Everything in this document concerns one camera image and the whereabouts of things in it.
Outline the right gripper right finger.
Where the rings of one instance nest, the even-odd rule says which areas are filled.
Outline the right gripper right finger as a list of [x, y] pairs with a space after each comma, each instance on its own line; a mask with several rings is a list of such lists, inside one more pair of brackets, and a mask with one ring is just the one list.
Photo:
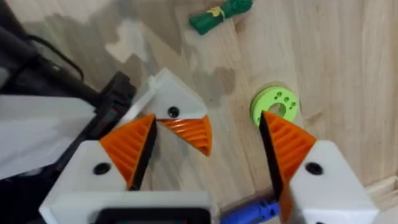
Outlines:
[[374, 222], [379, 209], [334, 142], [268, 111], [259, 130], [281, 223]]

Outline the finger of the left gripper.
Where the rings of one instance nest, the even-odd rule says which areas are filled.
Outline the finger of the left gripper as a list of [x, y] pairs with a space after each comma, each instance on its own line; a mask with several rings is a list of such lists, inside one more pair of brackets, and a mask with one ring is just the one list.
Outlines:
[[155, 95], [139, 115], [153, 114], [179, 138], [210, 156], [213, 135], [202, 98], [167, 68], [152, 77]]
[[134, 120], [155, 95], [155, 78], [150, 76], [138, 89], [132, 100], [132, 105], [126, 114], [119, 120], [124, 125]]

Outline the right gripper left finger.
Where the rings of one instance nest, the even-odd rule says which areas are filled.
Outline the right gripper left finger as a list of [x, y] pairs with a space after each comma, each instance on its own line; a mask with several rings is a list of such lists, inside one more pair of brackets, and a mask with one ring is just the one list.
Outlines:
[[130, 121], [97, 141], [83, 141], [47, 198], [75, 192], [139, 190], [157, 137], [153, 114]]

